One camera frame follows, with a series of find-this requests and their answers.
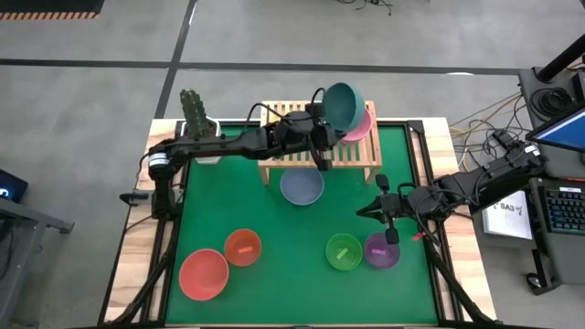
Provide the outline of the wooden slatted shelf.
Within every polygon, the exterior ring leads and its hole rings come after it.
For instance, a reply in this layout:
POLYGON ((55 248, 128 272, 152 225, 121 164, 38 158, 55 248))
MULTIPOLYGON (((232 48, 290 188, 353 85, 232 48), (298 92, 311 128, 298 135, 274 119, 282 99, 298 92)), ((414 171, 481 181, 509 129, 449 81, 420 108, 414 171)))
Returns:
MULTIPOLYGON (((365 183, 371 184, 382 168, 382 156, 375 103, 366 101, 366 110, 372 122, 369 132, 359 141, 338 143, 331 151, 324 153, 324 158, 332 161, 333 168, 362 169, 365 183)), ((260 160, 258 167, 261 181, 267 185, 270 183, 272 169, 316 168, 316 164, 309 152, 301 152, 276 159, 260 160)))

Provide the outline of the green artificial cactus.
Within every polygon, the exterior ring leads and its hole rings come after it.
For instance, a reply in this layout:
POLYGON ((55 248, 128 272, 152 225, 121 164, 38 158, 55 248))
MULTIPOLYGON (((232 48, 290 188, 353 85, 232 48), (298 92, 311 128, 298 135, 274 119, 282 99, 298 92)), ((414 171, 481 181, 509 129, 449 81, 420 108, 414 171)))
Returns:
POLYGON ((215 129, 207 119, 205 105, 200 95, 193 89, 183 89, 179 93, 179 98, 188 135, 195 140, 212 136, 215 129))

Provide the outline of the pink plastic bowl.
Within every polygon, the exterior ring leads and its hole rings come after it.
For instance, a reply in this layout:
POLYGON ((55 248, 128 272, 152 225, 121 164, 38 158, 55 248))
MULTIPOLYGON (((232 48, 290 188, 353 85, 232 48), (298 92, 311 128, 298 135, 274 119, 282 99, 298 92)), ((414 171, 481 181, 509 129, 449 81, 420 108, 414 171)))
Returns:
POLYGON ((360 124, 355 130, 349 132, 343 139, 343 143, 357 143, 364 139, 372 129, 372 117, 368 109, 364 109, 364 114, 360 124))

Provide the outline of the grey desk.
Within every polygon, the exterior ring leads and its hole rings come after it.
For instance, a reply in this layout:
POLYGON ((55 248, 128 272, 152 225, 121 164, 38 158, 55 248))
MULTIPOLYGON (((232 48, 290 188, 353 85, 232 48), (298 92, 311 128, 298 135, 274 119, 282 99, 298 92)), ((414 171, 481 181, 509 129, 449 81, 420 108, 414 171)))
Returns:
MULTIPOLYGON (((569 111, 585 107, 585 69, 561 71, 550 82, 537 79, 538 68, 522 69, 519 88, 526 102, 533 130, 569 111)), ((526 281, 535 295, 562 284, 585 285, 585 235, 551 232, 545 218, 545 187, 577 187, 585 192, 585 153, 536 143, 548 158, 545 171, 527 186, 536 216, 532 250, 537 271, 526 281)))

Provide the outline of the black device with blue light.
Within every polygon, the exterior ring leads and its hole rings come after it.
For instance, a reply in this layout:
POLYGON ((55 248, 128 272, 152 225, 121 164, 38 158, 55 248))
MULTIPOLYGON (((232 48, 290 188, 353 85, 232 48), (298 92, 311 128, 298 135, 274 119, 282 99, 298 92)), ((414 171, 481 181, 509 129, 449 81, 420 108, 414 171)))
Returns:
POLYGON ((0 169, 0 198, 20 203, 27 188, 27 181, 0 169))

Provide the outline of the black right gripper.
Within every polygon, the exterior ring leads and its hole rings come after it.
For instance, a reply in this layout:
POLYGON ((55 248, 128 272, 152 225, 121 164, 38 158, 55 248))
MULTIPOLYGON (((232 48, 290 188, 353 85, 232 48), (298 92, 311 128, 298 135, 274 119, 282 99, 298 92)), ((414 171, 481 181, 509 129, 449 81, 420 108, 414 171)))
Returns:
POLYGON ((380 195, 369 205, 360 208, 356 214, 363 218, 373 218, 385 226, 385 239, 389 245, 399 244, 399 232, 394 219, 412 215, 406 199, 397 193, 390 193, 388 178, 383 174, 376 175, 376 184, 380 195))

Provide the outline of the grey metal cart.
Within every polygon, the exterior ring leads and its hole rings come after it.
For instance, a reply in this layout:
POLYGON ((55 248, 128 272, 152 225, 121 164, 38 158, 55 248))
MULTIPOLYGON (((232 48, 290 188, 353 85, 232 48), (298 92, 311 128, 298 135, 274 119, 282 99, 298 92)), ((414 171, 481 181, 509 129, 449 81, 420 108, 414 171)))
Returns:
POLYGON ((70 234, 74 223, 54 218, 0 197, 0 329, 7 329, 25 278, 47 228, 70 234))

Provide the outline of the black stand pole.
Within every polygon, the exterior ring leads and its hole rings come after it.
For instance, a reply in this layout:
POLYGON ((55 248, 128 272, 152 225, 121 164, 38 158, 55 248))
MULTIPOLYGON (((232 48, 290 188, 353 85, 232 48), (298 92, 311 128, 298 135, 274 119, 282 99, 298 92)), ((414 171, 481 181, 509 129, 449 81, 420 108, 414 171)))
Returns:
POLYGON ((585 34, 577 38, 544 68, 538 70, 536 72, 537 79, 542 82, 550 82, 583 54, 585 54, 585 34))

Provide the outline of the teal plastic bowl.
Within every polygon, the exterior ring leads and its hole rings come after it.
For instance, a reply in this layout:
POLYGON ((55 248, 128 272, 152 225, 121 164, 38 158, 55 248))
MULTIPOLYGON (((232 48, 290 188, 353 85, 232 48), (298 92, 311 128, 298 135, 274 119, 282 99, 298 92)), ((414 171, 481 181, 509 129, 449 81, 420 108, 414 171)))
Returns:
POLYGON ((337 82, 324 93, 324 121, 334 129, 349 133, 361 123, 365 101, 353 86, 337 82))

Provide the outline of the coral red plastic bowl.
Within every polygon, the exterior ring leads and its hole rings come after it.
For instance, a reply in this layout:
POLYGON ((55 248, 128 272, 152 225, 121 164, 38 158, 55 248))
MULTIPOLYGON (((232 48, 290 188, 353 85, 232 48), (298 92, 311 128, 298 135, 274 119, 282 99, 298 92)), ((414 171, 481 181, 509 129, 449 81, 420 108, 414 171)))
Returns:
POLYGON ((203 302, 218 296, 227 286, 229 265, 214 249, 199 249, 191 253, 179 270, 179 286, 191 300, 203 302))

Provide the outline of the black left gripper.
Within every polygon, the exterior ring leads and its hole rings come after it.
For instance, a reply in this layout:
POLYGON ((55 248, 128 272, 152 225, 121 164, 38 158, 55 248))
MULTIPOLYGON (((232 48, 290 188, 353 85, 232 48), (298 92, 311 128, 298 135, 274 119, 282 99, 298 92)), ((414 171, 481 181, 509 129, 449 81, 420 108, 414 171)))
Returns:
POLYGON ((346 132, 334 129, 324 121, 324 105, 309 103, 303 111, 292 112, 292 150, 295 153, 308 151, 319 171, 333 168, 333 162, 324 158, 325 151, 331 151, 346 132))

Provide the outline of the small orange plastic bowl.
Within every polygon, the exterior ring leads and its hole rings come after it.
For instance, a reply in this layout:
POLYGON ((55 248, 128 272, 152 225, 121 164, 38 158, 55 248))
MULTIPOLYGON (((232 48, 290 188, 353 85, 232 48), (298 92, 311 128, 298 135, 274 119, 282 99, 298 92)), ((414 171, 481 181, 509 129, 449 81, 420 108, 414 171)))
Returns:
POLYGON ((227 261, 235 266, 250 266, 261 254, 260 236, 248 228, 237 229, 227 237, 224 254, 227 261))

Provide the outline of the small green plastic bowl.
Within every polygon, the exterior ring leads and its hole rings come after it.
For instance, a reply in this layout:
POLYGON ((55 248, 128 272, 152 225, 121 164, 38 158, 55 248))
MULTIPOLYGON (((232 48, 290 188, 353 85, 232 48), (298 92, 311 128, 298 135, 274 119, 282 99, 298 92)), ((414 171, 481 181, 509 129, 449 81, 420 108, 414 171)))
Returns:
POLYGON ((351 234, 334 234, 325 245, 325 257, 336 270, 352 271, 363 259, 362 245, 351 234))

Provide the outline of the blue plastic bowl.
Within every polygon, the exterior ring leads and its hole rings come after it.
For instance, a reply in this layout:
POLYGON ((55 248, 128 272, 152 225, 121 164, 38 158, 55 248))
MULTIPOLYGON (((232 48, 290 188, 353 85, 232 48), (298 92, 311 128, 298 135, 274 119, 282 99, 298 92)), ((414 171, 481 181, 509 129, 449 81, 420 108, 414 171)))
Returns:
POLYGON ((284 198, 296 206, 309 206, 324 192, 322 174, 314 168, 289 168, 280 180, 284 198))

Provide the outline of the small purple plastic bowl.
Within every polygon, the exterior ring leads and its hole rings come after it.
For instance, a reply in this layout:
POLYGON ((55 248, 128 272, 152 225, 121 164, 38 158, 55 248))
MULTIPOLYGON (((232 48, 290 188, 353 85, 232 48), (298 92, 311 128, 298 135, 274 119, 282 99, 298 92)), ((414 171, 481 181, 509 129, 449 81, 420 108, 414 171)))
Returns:
POLYGON ((388 244, 384 233, 368 236, 363 247, 366 261, 374 268, 385 270, 394 267, 400 258, 398 244, 388 244))

